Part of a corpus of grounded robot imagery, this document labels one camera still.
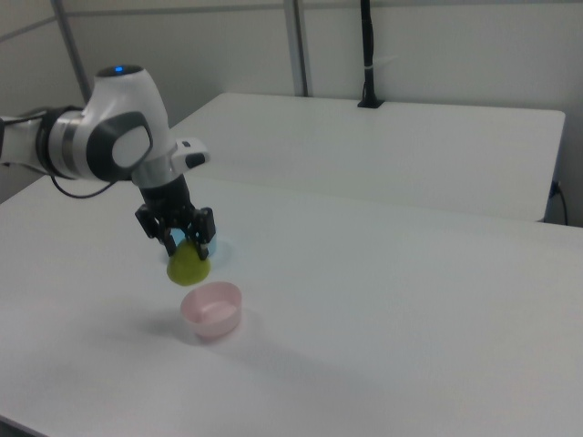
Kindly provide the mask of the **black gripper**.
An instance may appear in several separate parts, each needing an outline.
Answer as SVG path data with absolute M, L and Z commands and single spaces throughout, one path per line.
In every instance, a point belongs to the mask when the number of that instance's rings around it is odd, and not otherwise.
M 214 212 L 211 208 L 194 208 L 183 175 L 159 187 L 140 188 L 139 192 L 144 204 L 135 216 L 150 239 L 156 239 L 172 257 L 176 243 L 170 228 L 184 228 L 186 240 L 199 259 L 208 258 L 208 246 L 216 235 Z

